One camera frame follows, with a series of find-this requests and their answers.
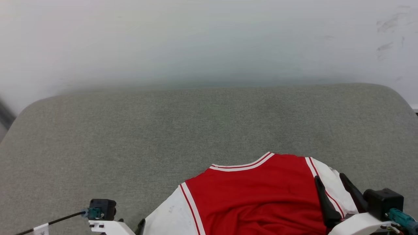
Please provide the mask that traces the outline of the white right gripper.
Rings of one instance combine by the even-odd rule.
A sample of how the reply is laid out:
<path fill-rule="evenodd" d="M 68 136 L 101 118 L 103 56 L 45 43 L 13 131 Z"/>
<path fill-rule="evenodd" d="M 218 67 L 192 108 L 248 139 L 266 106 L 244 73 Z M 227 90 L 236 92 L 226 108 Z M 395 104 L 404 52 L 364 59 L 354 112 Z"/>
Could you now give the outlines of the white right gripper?
<path fill-rule="evenodd" d="M 367 213 L 368 203 L 351 180 L 344 173 L 340 173 L 339 178 L 345 190 L 351 195 L 359 214 L 354 214 L 348 219 L 342 220 L 341 214 L 335 209 L 327 196 L 322 180 L 316 175 L 314 177 L 315 187 L 324 225 L 327 229 L 330 229 L 328 235 L 390 235 L 391 231 L 395 231 L 390 227 L 392 224 L 397 224 L 396 212 L 386 213 L 382 221 L 377 219 Z"/>

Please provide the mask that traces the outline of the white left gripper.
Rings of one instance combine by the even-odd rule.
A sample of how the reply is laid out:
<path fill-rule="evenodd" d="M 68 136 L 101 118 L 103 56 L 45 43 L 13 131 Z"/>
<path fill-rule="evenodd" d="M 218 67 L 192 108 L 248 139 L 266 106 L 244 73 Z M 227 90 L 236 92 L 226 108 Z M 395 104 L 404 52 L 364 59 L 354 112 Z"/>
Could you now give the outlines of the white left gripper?
<path fill-rule="evenodd" d="M 137 226 L 137 235 L 143 235 L 146 220 L 140 220 Z M 89 227 L 92 232 L 99 235 L 136 235 L 124 222 L 89 220 Z"/>

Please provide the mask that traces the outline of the red and white jersey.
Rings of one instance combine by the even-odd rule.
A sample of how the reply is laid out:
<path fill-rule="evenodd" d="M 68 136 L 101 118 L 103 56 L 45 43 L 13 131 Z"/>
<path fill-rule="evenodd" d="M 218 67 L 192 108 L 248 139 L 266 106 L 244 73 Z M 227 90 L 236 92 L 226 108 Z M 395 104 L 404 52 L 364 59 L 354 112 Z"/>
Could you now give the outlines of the red and white jersey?
<path fill-rule="evenodd" d="M 314 177 L 333 208 L 357 214 L 338 171 L 312 158 L 268 152 L 186 180 L 146 219 L 142 235 L 326 235 Z"/>

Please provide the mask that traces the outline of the grey fabric pad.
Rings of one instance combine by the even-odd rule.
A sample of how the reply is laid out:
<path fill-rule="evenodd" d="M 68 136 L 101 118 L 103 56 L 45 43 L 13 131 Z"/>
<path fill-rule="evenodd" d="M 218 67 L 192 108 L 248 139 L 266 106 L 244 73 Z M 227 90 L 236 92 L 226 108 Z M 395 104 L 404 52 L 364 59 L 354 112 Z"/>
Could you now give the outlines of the grey fabric pad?
<path fill-rule="evenodd" d="M 0 235 L 117 202 L 130 227 L 211 164 L 313 157 L 418 220 L 418 116 L 372 84 L 94 92 L 30 104 L 0 143 Z"/>

